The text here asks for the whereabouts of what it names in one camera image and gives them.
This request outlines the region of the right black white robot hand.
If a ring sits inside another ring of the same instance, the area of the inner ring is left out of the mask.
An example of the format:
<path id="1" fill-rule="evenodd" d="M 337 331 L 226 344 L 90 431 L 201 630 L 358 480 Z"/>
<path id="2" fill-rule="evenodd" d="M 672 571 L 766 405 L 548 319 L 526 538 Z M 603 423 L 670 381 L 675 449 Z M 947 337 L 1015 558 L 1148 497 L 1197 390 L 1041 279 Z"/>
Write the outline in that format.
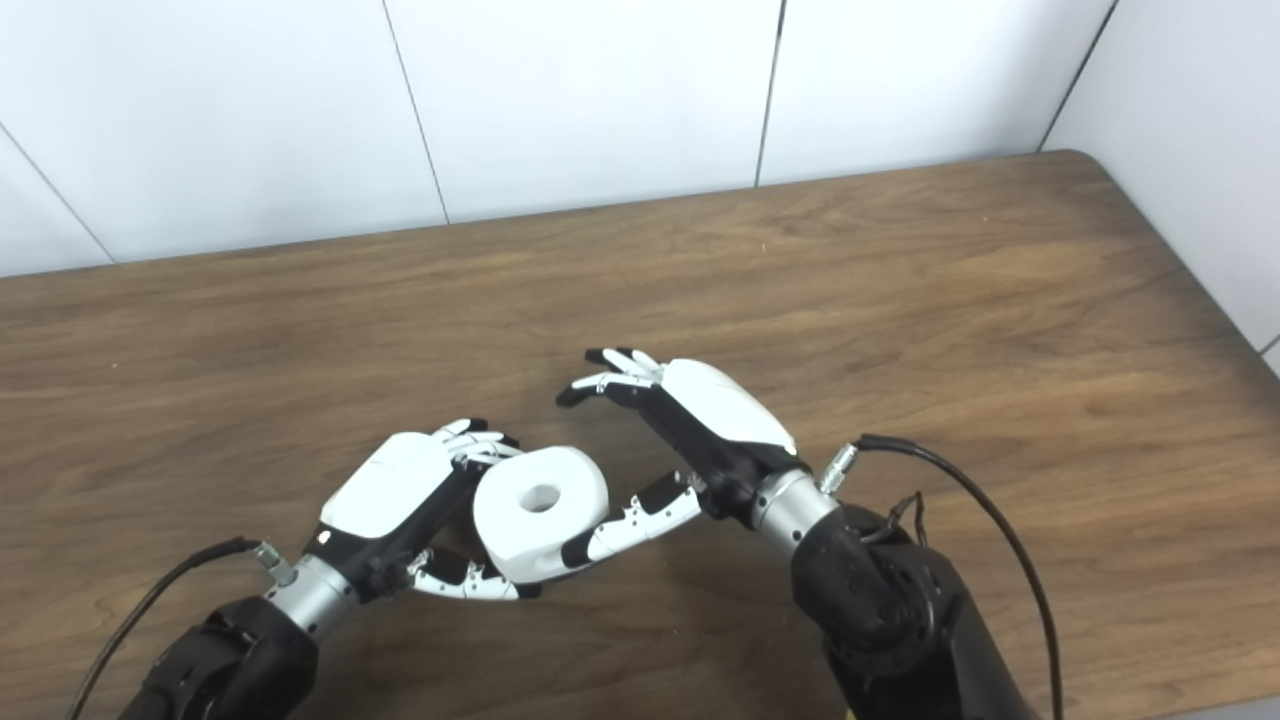
<path id="1" fill-rule="evenodd" d="M 810 471 L 780 420 L 716 366 L 687 357 L 659 363 L 636 348 L 589 348 L 584 356 L 604 372 L 571 382 L 556 404 L 573 407 L 602 396 L 632 409 L 690 474 L 666 474 L 566 541 L 559 548 L 566 570 L 603 562 L 701 515 L 763 532 L 774 502 L 771 480 Z"/>

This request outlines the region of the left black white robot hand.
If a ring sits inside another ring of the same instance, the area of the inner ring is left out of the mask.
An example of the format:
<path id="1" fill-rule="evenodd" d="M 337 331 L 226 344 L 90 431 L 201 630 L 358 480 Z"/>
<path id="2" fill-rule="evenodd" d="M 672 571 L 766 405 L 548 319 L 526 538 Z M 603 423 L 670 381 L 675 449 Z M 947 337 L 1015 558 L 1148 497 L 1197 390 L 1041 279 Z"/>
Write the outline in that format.
<path id="1" fill-rule="evenodd" d="M 433 433 L 390 436 L 323 505 L 303 553 L 344 582 L 360 603 L 419 591 L 458 600 L 535 600 L 540 583 L 520 584 L 433 538 L 472 502 L 497 464 L 522 455 L 518 442 L 462 418 Z"/>

